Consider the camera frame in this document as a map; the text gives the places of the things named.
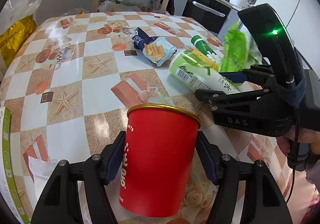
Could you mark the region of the person's pink sleeve forearm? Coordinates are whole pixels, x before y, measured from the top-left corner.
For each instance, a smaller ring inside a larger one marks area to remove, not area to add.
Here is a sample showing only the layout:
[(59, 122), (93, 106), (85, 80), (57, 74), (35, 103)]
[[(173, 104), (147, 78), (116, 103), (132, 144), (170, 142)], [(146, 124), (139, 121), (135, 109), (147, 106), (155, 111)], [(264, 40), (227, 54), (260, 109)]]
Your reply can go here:
[[(320, 186), (320, 173), (319, 173), (319, 160), (314, 163), (310, 164), (306, 169), (306, 180), (314, 184), (317, 191), (319, 192)], [(319, 202), (313, 205), (313, 211), (309, 216), (304, 217), (301, 223), (316, 223), (319, 224)]]

